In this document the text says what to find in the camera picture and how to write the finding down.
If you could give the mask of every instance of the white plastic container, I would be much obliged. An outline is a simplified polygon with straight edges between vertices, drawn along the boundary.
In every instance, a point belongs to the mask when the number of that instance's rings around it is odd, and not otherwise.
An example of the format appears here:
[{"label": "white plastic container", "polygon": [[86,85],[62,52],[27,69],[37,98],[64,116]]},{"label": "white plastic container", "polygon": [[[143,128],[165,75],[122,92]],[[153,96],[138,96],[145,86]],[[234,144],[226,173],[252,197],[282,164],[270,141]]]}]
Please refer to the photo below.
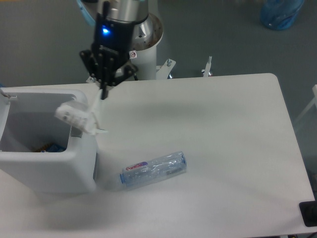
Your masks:
[{"label": "white plastic container", "polygon": [[[64,102],[87,98],[78,90],[3,88],[0,95],[0,169],[41,192],[90,192],[96,188],[97,142],[54,117]],[[65,151],[36,153],[46,144]]]}]

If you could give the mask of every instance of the clear plastic bottle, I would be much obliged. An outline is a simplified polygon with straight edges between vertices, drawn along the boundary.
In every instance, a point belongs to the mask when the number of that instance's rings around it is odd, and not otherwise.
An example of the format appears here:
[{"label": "clear plastic bottle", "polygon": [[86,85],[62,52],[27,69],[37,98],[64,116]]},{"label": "clear plastic bottle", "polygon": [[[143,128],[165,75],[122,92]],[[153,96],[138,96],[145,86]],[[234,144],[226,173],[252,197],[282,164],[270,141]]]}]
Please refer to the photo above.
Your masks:
[{"label": "clear plastic bottle", "polygon": [[266,0],[260,14],[264,26],[273,30],[289,28],[305,0]]},{"label": "clear plastic bottle", "polygon": [[127,187],[147,185],[183,173],[186,168],[185,156],[179,151],[123,168],[120,178]]}]

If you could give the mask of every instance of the white table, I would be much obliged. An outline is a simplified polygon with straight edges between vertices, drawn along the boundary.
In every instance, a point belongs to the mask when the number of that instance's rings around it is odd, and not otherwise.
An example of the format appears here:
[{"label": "white table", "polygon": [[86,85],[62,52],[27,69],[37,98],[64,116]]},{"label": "white table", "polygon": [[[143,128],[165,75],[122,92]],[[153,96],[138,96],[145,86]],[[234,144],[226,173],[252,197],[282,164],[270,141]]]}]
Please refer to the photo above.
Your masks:
[{"label": "white table", "polygon": [[[92,84],[75,88],[91,102]],[[310,233],[314,199],[272,74],[124,82],[107,99],[95,193],[34,193],[0,171],[1,237],[246,238]],[[185,174],[130,191],[121,168],[182,150]]]}]

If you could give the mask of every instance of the white plastic object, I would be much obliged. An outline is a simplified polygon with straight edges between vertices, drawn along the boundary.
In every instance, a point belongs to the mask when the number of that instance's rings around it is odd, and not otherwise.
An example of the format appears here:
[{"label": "white plastic object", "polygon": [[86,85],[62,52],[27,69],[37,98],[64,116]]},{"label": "white plastic object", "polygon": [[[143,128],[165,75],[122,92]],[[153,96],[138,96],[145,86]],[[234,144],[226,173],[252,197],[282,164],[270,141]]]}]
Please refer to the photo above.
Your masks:
[{"label": "white plastic object", "polygon": [[91,108],[88,104],[71,100],[62,103],[55,112],[55,117],[63,122],[80,129],[81,131],[96,135],[97,133],[106,133],[100,128],[100,111],[102,111],[101,100],[102,90],[100,89],[95,97],[95,102]]},{"label": "white plastic object", "polygon": [[[87,103],[78,90],[4,88],[17,95],[10,102],[0,141],[0,169],[35,191],[89,192],[96,188],[94,172],[97,142],[95,137],[76,133],[54,117],[63,102]],[[60,153],[35,153],[49,143],[66,150]]]}]

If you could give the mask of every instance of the gray floor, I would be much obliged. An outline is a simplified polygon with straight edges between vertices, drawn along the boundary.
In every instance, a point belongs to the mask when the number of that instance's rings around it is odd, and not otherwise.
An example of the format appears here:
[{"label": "gray floor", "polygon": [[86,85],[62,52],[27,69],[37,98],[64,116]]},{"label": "gray floor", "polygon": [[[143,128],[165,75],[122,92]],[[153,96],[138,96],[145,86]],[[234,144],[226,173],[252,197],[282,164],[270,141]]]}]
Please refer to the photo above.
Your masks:
[{"label": "gray floor", "polygon": [[[285,31],[260,24],[261,2],[150,0],[164,24],[158,63],[177,61],[173,74],[178,78],[201,76],[209,55],[215,76],[274,73],[293,120],[317,84],[317,0],[307,0]],[[89,48],[93,31],[75,0],[0,1],[0,83],[85,82],[78,53]]]}]

